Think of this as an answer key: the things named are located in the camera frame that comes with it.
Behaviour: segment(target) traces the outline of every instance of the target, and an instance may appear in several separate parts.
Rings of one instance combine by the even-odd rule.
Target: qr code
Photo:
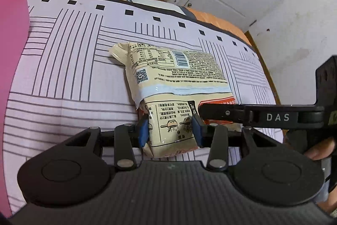
[[[149,78],[147,77],[147,73],[145,69],[139,70],[136,72],[136,79],[137,79],[137,84],[148,80]]]

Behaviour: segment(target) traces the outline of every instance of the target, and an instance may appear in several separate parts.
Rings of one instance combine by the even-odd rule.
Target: metal screw
[[[130,168],[134,165],[134,162],[130,159],[121,159],[117,162],[117,166],[121,168]]]
[[[222,160],[222,159],[212,159],[209,164],[214,167],[214,168],[222,168],[226,166],[226,161]]]

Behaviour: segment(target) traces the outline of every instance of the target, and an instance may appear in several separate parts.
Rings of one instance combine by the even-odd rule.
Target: barcode
[[[148,80],[149,78],[147,77],[147,73],[145,69],[139,70],[136,72],[136,79],[137,79],[137,84]]]
[[[188,67],[188,61],[184,53],[172,51],[178,66]]]

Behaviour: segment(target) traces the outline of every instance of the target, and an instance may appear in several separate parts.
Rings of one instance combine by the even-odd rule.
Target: wooden trim
[[[254,42],[251,34],[249,33],[249,31],[245,32],[245,35],[248,38],[248,40],[249,40],[250,44],[252,45],[252,47],[254,48],[255,52],[257,53],[257,56],[258,56],[258,58],[260,60],[260,63],[261,63],[262,68],[263,68],[263,71],[264,71],[264,73],[266,75],[266,78],[267,78],[267,80],[269,82],[270,88],[272,89],[272,92],[273,92],[276,104],[277,105],[281,105],[281,101],[280,101],[280,98],[278,97],[278,94],[277,94],[277,91],[276,91],[276,87],[275,87],[275,85],[273,83],[273,79],[272,79],[272,77],[271,77],[271,75],[270,75],[270,73],[269,73],[269,71],[267,69],[267,66],[266,66],[265,61],[263,60],[263,58],[261,56],[260,51],[258,50],[258,48],[257,48],[257,46],[256,46],[256,44],[255,44],[255,42]]]

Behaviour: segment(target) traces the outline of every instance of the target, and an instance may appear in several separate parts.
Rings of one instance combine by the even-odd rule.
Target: beige food package
[[[110,54],[125,65],[132,98],[140,112],[149,114],[151,157],[174,156],[198,148],[191,116],[203,103],[234,104],[229,84],[212,55],[180,51],[144,43],[119,43]],[[239,131],[239,124],[226,124]]]

